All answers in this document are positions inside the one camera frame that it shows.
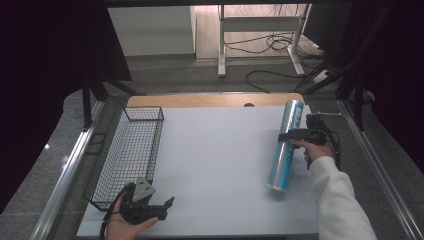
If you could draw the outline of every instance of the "gray floor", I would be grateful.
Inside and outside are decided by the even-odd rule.
[[[146,59],[129,58],[128,64],[134,82],[128,86],[151,95],[164,93],[199,92],[257,92],[248,86],[244,77],[247,72],[257,69],[293,73],[289,60],[237,60],[228,63],[228,76],[224,79],[216,76],[215,61],[194,61],[193,59],[156,59],[151,64],[143,64]],[[287,92],[299,80],[288,78],[258,76],[258,84],[273,92]],[[312,111],[340,112],[334,99],[337,83],[312,95],[304,96]],[[117,96],[112,101],[121,100],[125,104],[129,95],[106,85],[110,94]],[[40,155],[34,168],[15,194],[0,217],[1,239],[28,239],[62,171],[63,164],[74,147],[83,125],[81,93],[70,95],[64,103],[64,114],[50,138],[49,149]],[[66,201],[53,225],[49,239],[75,239],[79,222],[84,214],[87,200],[82,197],[86,182],[99,159],[104,157],[102,144],[113,136],[113,118],[117,116],[119,106],[108,102],[103,111],[103,119],[96,128],[96,139],[87,149],[83,161],[76,173]],[[356,197],[368,214],[379,239],[408,239],[395,212],[388,202],[374,173],[364,158],[357,141],[353,137],[344,118],[328,118],[326,123],[341,137],[342,169],[352,179]],[[401,192],[411,211],[415,214],[419,226],[424,225],[423,174],[415,167],[407,154],[399,147],[370,111],[364,108],[364,125],[384,166]],[[317,235],[289,236],[288,239],[317,239]]]

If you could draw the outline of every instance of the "black curtain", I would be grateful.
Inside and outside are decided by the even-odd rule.
[[[396,1],[363,64],[373,112],[424,172],[424,1]]]
[[[3,211],[56,128],[64,99],[84,79],[131,77],[105,7],[2,1],[0,31]]]

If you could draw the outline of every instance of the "wall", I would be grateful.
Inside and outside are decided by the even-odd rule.
[[[125,56],[194,53],[193,7],[108,9]]]

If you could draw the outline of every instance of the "white table surface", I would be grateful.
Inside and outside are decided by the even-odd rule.
[[[267,185],[284,107],[164,108],[150,204],[175,196],[151,237],[287,235],[318,232],[312,177],[295,150],[286,193]],[[306,128],[305,106],[301,128]],[[99,234],[91,204],[77,236]]]

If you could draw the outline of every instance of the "wooden board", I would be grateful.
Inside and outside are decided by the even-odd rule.
[[[223,94],[185,94],[135,96],[128,101],[127,107],[161,106],[163,108],[186,107],[243,107],[251,103],[260,106],[284,106],[288,100],[299,100],[303,97],[297,93],[223,93]]]

